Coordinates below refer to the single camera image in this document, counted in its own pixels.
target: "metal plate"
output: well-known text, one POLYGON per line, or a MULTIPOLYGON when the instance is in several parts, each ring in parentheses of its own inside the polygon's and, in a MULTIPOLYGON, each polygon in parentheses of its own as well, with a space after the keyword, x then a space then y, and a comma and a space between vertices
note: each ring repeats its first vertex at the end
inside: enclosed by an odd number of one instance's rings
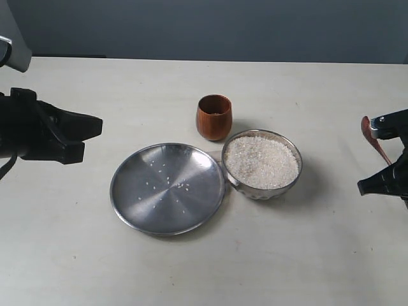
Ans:
POLYGON ((110 198, 118 216, 151 235, 176 235, 197 228, 219 208, 225 181, 205 152, 181 143, 144 148, 113 176, 110 198))

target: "white table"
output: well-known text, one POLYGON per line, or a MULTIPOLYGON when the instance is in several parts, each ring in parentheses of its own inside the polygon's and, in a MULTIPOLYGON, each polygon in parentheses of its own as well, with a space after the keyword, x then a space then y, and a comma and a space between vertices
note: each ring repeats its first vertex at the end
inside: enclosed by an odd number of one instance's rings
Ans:
MULTIPOLYGON (((11 87, 104 126, 83 163, 19 159, 0 182, 1 305, 406 303, 408 210, 361 197, 357 181, 385 167, 360 120, 407 108, 408 66, 34 58, 24 74, 0 69, 0 91, 11 87), (231 99, 234 131, 292 140, 300 181, 268 204, 232 192, 185 235, 126 226, 110 204, 114 171, 154 143, 221 149, 194 123, 211 93, 231 99)), ((382 144, 393 160, 402 151, 382 144)))

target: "spoon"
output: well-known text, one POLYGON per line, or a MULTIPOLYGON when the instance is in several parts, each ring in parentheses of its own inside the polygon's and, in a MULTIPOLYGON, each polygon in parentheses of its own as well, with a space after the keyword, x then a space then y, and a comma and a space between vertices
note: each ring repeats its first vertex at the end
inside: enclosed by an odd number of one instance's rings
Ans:
POLYGON ((383 151, 383 148, 381 148, 378 140, 376 140, 375 138, 371 136, 370 119, 367 116, 364 116, 361 120, 361 132, 363 132, 365 139, 367 139, 367 141, 371 144, 371 146, 375 148, 375 150, 378 153, 380 153, 382 158, 386 161, 387 165, 389 166, 392 162, 390 161, 388 156, 383 151))

